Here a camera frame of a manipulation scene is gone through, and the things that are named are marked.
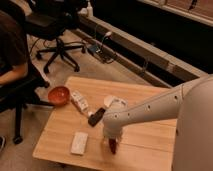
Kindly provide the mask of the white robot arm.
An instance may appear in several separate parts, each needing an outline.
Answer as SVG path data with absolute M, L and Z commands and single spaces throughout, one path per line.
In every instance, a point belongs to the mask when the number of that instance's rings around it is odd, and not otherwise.
M 130 124 L 176 119 L 172 171 L 213 171 L 213 74 L 182 83 L 134 106 L 113 102 L 103 134 L 121 137 Z

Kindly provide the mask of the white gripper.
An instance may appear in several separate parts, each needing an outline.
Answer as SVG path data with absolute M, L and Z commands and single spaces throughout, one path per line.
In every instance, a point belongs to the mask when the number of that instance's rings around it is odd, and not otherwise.
M 108 139 L 116 139 L 116 147 L 118 147 L 122 141 L 121 139 L 122 134 L 123 134 L 122 127 L 112 127 L 110 125 L 104 125 L 103 135 L 105 138 L 102 138 L 101 143 L 103 146 L 108 146 Z

